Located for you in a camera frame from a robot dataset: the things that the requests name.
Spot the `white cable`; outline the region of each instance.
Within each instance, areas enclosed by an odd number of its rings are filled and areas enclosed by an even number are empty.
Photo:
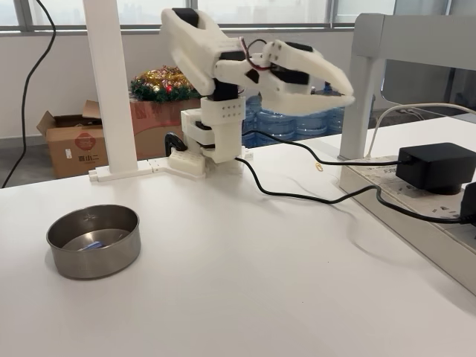
[[[425,120],[425,118],[423,117],[423,115],[421,115],[421,114],[420,114],[419,112],[417,112],[416,110],[408,109],[408,110],[407,110],[407,113],[412,114],[412,115],[418,117],[418,119],[420,119],[421,121],[424,121],[424,120]]]
[[[375,144],[375,139],[377,136],[377,131],[379,130],[380,124],[382,120],[389,115],[391,112],[394,112],[399,109],[408,109],[408,108],[425,108],[427,106],[442,106],[445,108],[454,108],[454,109],[459,109],[463,110],[464,112],[468,112],[469,114],[476,115],[476,111],[466,108],[464,106],[458,106],[456,104],[450,104],[450,103],[417,103],[417,104],[402,104],[400,106],[394,106],[393,108],[387,109],[382,115],[380,115],[380,118],[377,120],[377,125],[375,127],[375,131],[373,132],[373,137],[372,137],[372,142],[370,143],[370,148],[369,152],[365,156],[366,158],[371,158],[371,153],[373,149],[373,145]]]
[[[404,110],[404,109],[402,109],[401,112],[404,113],[404,114],[413,115],[414,117],[416,117],[420,121],[425,120],[425,119],[423,119],[423,117],[420,114],[418,114],[417,112],[415,112],[413,110],[410,110],[410,109]]]

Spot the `window frame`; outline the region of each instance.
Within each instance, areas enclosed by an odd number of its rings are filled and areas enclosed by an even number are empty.
[[[12,0],[15,5],[18,25],[1,26],[0,36],[32,36],[51,32],[49,25],[34,25],[28,0]],[[200,0],[186,0],[186,7],[197,10]],[[310,32],[310,31],[352,31],[353,22],[336,22],[338,16],[338,0],[326,0],[327,11],[324,23],[289,23],[289,24],[219,24],[224,32]],[[452,0],[446,0],[446,15],[451,14]],[[121,25],[120,29],[127,34],[157,33],[160,25]],[[77,35],[86,33],[85,25],[57,25],[60,35]]]

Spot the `gold ornament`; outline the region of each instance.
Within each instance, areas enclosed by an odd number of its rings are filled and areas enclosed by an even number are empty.
[[[144,84],[152,87],[155,92],[162,88],[166,89],[169,86],[175,88],[185,86],[189,89],[193,89],[192,83],[188,81],[179,68],[169,65],[164,65],[160,69],[144,72],[136,78],[138,80],[144,80]]]

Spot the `red wire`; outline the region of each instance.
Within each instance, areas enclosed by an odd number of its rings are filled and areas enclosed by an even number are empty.
[[[253,61],[251,61],[250,53],[249,53],[248,47],[246,46],[245,39],[243,37],[240,37],[239,42],[241,43],[241,47],[243,48],[245,52],[246,61],[250,64],[250,66],[253,69],[256,69],[257,71],[267,71],[271,69],[271,67],[261,67],[260,65],[254,64]]]

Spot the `gray carpet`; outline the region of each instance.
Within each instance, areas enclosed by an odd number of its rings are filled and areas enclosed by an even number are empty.
[[[0,149],[0,187],[22,154],[21,147]],[[47,145],[28,147],[27,154],[10,178],[7,187],[54,180]]]

